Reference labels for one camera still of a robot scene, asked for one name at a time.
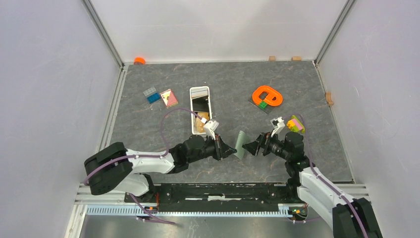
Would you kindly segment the green card holder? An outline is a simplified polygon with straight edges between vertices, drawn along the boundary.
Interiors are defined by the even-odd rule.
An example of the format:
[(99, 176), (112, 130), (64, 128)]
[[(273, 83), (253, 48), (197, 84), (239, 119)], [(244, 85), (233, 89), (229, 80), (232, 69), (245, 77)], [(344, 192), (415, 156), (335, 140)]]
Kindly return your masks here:
[(236, 153), (234, 153), (234, 155), (237, 158), (239, 159), (244, 158), (247, 151), (246, 149), (243, 148), (243, 145), (249, 142), (250, 142), (249, 136), (244, 131), (240, 130), (237, 136), (236, 144), (235, 144)]

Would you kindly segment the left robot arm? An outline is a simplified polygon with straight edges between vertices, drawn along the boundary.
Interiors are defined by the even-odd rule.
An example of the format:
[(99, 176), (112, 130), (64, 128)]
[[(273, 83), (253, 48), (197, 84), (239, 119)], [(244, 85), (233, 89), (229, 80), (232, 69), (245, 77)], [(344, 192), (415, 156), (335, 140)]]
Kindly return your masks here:
[(177, 174), (193, 162), (208, 157), (220, 161), (236, 152), (218, 134), (215, 137), (192, 135), (162, 152), (134, 151), (116, 142), (84, 162), (87, 176), (83, 184), (90, 187), (92, 195), (117, 190), (150, 202), (156, 195), (150, 173)]

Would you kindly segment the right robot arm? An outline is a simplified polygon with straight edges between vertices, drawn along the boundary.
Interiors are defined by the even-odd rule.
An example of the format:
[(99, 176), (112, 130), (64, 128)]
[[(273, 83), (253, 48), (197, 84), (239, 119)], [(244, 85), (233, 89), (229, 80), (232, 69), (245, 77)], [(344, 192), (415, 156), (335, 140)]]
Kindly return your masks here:
[(305, 152), (304, 137), (288, 132), (283, 140), (272, 132), (242, 146), (256, 156), (274, 154), (285, 160), (289, 174), (286, 196), (310, 205), (331, 227), (335, 238), (380, 238), (382, 233), (371, 202), (355, 198), (329, 181)]

